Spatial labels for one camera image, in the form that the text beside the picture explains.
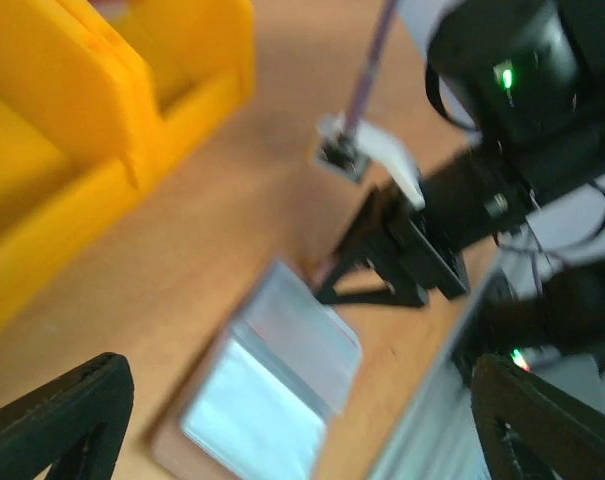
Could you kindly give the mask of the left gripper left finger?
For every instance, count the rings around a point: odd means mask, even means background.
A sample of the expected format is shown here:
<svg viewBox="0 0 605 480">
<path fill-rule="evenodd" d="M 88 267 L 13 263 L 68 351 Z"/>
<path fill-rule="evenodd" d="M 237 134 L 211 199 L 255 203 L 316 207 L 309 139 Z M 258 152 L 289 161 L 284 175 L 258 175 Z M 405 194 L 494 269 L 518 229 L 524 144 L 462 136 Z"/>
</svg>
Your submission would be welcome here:
<svg viewBox="0 0 605 480">
<path fill-rule="evenodd" d="M 134 382 L 105 352 L 0 408 L 0 479 L 109 479 L 128 428 Z"/>
</svg>

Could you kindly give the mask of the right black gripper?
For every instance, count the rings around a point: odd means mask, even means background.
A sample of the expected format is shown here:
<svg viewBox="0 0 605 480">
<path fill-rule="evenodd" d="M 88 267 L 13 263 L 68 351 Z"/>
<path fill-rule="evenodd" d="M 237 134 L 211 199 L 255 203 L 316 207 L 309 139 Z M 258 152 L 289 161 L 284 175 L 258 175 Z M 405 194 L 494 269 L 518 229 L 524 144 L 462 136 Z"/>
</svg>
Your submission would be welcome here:
<svg viewBox="0 0 605 480">
<path fill-rule="evenodd" d="M 422 308 L 431 290 L 449 300 L 470 290 L 462 254 L 434 237 L 424 217 L 411 211 L 390 184 L 370 191 L 330 254 L 329 267 L 327 281 L 315 293 L 324 305 Z M 336 292 L 336 282 L 330 280 L 364 268 L 384 272 L 385 287 Z"/>
</svg>

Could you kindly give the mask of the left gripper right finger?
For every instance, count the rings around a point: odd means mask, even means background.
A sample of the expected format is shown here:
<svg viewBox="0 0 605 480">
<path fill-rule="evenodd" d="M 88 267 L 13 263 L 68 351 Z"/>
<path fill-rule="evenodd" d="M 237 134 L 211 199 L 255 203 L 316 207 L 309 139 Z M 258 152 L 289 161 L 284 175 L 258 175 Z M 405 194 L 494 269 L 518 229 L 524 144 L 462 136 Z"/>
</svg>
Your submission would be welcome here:
<svg viewBox="0 0 605 480">
<path fill-rule="evenodd" d="M 471 409 L 493 479 L 605 479 L 605 415 L 495 355 L 476 363 Z"/>
</svg>

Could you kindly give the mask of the pink leather card holder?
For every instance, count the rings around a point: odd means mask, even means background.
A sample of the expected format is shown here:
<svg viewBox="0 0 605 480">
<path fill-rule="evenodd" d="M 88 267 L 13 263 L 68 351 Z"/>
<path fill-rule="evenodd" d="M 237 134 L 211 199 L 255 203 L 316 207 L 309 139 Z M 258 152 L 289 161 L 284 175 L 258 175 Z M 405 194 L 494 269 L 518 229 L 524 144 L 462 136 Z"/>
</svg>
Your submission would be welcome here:
<svg viewBox="0 0 605 480">
<path fill-rule="evenodd" d="M 273 262 L 151 435 L 178 479 L 310 479 L 362 362 L 352 328 Z"/>
</svg>

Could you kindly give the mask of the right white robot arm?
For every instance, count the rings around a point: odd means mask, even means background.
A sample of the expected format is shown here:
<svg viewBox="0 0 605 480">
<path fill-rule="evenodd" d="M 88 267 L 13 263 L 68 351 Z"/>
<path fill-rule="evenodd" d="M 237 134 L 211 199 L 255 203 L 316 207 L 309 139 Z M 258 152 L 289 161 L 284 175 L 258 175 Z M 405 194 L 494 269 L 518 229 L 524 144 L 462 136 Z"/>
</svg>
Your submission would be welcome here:
<svg viewBox="0 0 605 480">
<path fill-rule="evenodd" d="M 478 136 L 422 175 L 407 148 L 368 125 L 366 102 L 397 5 L 388 2 L 341 117 L 321 125 L 319 158 L 372 189 L 316 280 L 326 305 L 421 308 L 433 290 L 470 289 L 463 251 L 518 230 L 534 210 L 605 174 L 605 1 L 464 1 L 431 35 L 425 92 Z"/>
</svg>

